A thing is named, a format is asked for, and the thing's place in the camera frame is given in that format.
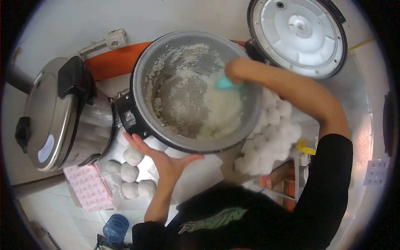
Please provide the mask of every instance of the pink paper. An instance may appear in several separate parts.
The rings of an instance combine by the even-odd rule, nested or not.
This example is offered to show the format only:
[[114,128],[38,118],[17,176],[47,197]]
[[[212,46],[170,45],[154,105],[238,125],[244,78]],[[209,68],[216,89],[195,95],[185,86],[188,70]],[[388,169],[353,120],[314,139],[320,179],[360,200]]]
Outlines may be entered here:
[[101,178],[98,163],[64,168],[64,174],[74,189],[85,212],[112,208],[112,195]]

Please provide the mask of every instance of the hand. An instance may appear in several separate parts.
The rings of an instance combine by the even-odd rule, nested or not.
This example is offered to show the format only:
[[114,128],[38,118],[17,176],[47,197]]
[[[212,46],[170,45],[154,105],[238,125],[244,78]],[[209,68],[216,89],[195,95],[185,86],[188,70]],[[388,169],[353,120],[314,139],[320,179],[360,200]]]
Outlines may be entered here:
[[138,152],[150,156],[156,165],[159,183],[175,186],[183,170],[195,160],[203,159],[201,154],[191,154],[183,159],[169,157],[166,153],[150,148],[137,134],[124,133],[129,144]]
[[239,57],[227,62],[225,65],[226,77],[228,77],[234,84],[243,84],[244,80],[246,80],[243,77],[243,73],[246,72],[246,68],[251,64],[251,62],[253,61],[245,57]]

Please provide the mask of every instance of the water bottle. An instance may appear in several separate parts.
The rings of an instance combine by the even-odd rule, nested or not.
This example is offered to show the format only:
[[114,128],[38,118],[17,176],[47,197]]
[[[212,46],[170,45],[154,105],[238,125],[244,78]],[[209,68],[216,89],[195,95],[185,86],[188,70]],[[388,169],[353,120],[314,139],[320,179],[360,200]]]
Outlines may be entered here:
[[107,243],[122,243],[129,228],[128,219],[122,214],[113,214],[103,227]]

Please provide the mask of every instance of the person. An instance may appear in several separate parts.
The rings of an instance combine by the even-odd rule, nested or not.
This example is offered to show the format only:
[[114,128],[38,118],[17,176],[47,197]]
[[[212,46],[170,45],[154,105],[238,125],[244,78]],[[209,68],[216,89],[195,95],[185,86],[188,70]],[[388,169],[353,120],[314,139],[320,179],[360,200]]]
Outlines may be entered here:
[[293,212],[267,196],[221,182],[177,206],[164,226],[174,185],[198,154],[174,159],[149,148],[138,135],[125,134],[150,156],[158,187],[144,216],[132,227],[133,249],[325,249],[347,207],[352,142],[341,104],[314,80],[247,58],[229,61],[225,75],[235,84],[254,81],[274,91],[320,125],[316,155]]

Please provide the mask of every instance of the paper label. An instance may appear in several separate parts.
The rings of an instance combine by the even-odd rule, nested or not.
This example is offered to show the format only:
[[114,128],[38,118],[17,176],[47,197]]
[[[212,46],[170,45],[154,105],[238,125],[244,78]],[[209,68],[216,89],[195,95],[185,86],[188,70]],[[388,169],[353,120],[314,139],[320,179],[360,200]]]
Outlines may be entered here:
[[54,147],[54,136],[51,134],[47,137],[46,143],[43,148],[38,152],[38,160],[43,163],[49,157]]
[[370,160],[367,165],[367,173],[364,186],[381,186],[385,183],[388,171],[388,160]]

